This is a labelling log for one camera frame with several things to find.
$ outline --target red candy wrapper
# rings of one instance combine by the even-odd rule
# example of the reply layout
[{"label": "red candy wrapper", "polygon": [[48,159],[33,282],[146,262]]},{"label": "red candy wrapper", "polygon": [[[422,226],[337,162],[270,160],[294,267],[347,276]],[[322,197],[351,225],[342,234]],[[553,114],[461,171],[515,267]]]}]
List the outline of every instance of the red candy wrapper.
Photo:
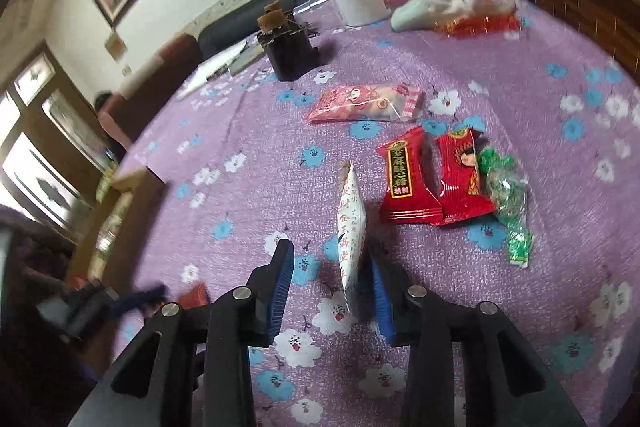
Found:
[{"label": "red candy wrapper", "polygon": [[325,91],[306,119],[413,120],[420,89],[404,86],[340,86]]},{"label": "red candy wrapper", "polygon": [[380,206],[380,219],[395,223],[440,223],[442,206],[422,177],[424,129],[414,127],[395,140],[378,147],[386,158],[388,187]]},{"label": "red candy wrapper", "polygon": [[448,225],[495,210],[492,201],[480,192],[475,146],[480,135],[475,129],[464,128],[436,138],[442,156],[440,203],[444,219],[434,225]]}]

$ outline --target plastic bag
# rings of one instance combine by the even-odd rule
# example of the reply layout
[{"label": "plastic bag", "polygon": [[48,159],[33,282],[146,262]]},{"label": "plastic bag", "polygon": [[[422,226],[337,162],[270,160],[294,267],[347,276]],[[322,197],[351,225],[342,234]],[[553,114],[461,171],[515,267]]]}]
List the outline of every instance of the plastic bag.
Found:
[{"label": "plastic bag", "polygon": [[308,121],[410,121],[416,117],[420,89],[412,86],[341,86],[322,94]]},{"label": "plastic bag", "polygon": [[486,191],[495,205],[495,216],[507,227],[509,261],[526,268],[533,248],[533,234],[527,228],[527,181],[520,176],[512,156],[500,156],[494,149],[479,155],[479,167],[486,176]]}]

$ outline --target candy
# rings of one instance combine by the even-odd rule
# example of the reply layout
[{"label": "candy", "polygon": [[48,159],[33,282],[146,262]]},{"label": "candy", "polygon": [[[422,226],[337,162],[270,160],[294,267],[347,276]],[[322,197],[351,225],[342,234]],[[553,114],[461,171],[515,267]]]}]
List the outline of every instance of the candy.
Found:
[{"label": "candy", "polygon": [[480,174],[474,139],[481,135],[464,128],[436,138],[442,156],[440,203],[444,218],[434,225],[448,225],[495,210],[492,201],[480,192]]},{"label": "candy", "polygon": [[379,120],[410,121],[420,97],[417,87],[342,86],[325,91],[308,121]]},{"label": "candy", "polygon": [[518,175],[512,156],[501,157],[493,149],[479,154],[482,174],[486,175],[486,189],[495,203],[495,217],[507,227],[509,261],[526,268],[533,248],[533,234],[526,227],[527,181]]},{"label": "candy", "polygon": [[378,147],[386,158],[388,187],[380,206],[380,219],[395,223],[439,223],[442,206],[427,188],[420,159],[424,129],[414,127],[395,140]]}]

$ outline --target pink snack packet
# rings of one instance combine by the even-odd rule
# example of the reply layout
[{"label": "pink snack packet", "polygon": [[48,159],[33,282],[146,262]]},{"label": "pink snack packet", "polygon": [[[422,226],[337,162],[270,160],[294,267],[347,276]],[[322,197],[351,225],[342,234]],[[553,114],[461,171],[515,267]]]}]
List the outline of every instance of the pink snack packet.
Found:
[{"label": "pink snack packet", "polygon": [[325,91],[306,119],[411,121],[416,117],[420,89],[396,86],[340,86]]}]

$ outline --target red packaging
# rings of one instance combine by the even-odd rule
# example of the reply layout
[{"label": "red packaging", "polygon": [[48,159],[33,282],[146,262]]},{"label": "red packaging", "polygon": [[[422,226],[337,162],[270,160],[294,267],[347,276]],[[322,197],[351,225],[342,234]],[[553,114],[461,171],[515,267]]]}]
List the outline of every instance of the red packaging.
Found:
[{"label": "red packaging", "polygon": [[442,206],[422,177],[424,129],[414,127],[395,140],[378,147],[386,158],[387,189],[380,205],[380,219],[395,223],[439,223]]},{"label": "red packaging", "polygon": [[480,192],[474,141],[480,135],[475,129],[464,128],[436,138],[442,156],[440,203],[444,219],[434,225],[448,225],[495,210],[492,201]]}]

